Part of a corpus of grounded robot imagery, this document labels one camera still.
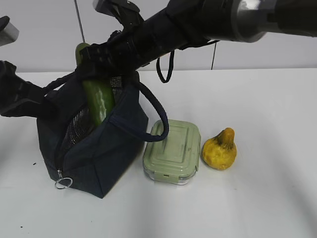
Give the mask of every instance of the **dark blue bag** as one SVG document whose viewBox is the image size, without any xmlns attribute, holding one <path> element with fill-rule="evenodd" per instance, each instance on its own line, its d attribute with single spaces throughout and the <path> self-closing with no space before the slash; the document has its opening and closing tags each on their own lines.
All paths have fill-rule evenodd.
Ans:
<svg viewBox="0 0 317 238">
<path fill-rule="evenodd" d="M 167 137 L 166 112 L 139 81 L 137 72 L 112 79 L 111 85 L 116 106 L 97 128 L 93 128 L 85 92 L 76 78 L 47 95 L 59 114 L 54 119 L 38 119 L 37 125 L 40 150 L 57 188 L 71 187 L 103 198 L 142 150 L 144 141 Z M 165 128 L 162 135 L 146 133 L 148 117 L 139 104 L 140 91 L 158 112 Z"/>
</svg>

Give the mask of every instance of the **container lid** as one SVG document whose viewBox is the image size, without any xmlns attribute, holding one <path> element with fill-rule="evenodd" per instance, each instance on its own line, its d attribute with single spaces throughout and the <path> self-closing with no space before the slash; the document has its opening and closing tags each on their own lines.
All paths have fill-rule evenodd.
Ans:
<svg viewBox="0 0 317 238">
<path fill-rule="evenodd" d="M 190 178 L 198 170 L 201 136 L 196 125 L 169 120 L 169 134 L 164 141 L 148 143 L 143 156 L 143 166 L 157 178 L 176 182 Z M 163 132 L 161 120 L 152 128 L 152 135 Z"/>
</svg>

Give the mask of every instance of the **metal ring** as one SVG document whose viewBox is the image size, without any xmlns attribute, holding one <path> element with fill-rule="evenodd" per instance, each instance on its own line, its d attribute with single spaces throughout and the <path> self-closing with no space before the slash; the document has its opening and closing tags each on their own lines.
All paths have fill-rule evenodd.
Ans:
<svg viewBox="0 0 317 238">
<path fill-rule="evenodd" d="M 60 184 L 60 182 L 62 182 L 62 181 L 64 181 L 64 180 L 69 180 L 69 184 L 68 184 L 67 186 L 65 186 L 65 185 L 63 185 L 63 184 Z M 57 181 L 55 182 L 55 187 L 56 187 L 57 189 L 62 190 L 62 189 L 65 189 L 65 188 L 69 188 L 70 186 L 72 186 L 72 184 L 73 184 L 73 179 L 72 179 L 72 178 L 60 178 L 59 180 L 57 180 Z"/>
</svg>

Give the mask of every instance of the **yellow squash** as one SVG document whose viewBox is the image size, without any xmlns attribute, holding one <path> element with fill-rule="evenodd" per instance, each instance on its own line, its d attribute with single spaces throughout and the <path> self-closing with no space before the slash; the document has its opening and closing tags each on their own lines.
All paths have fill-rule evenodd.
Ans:
<svg viewBox="0 0 317 238">
<path fill-rule="evenodd" d="M 204 144 L 203 160 L 216 170 L 226 170 L 231 167 L 236 156 L 234 130 L 231 128 L 226 128 Z"/>
</svg>

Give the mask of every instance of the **bag strap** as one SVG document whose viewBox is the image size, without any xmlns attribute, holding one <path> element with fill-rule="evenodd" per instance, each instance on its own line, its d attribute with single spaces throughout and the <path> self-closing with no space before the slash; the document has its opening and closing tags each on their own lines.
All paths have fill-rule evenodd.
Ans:
<svg viewBox="0 0 317 238">
<path fill-rule="evenodd" d="M 119 127 L 120 129 L 124 130 L 125 132 L 133 135 L 140 140 L 146 142 L 157 142 L 164 140 L 169 133 L 169 125 L 168 125 L 168 118 L 166 111 L 164 110 L 161 103 L 158 99 L 153 95 L 153 93 L 141 82 L 133 81 L 132 84 L 140 90 L 140 92 L 149 100 L 152 106 L 155 108 L 156 112 L 158 113 L 160 119 L 163 122 L 163 133 L 162 135 L 151 135 L 149 133 L 145 133 L 140 130 L 137 126 L 134 126 L 128 120 L 119 117 L 117 115 L 113 115 L 109 118 L 109 121 L 114 124 L 115 126 Z"/>
</svg>

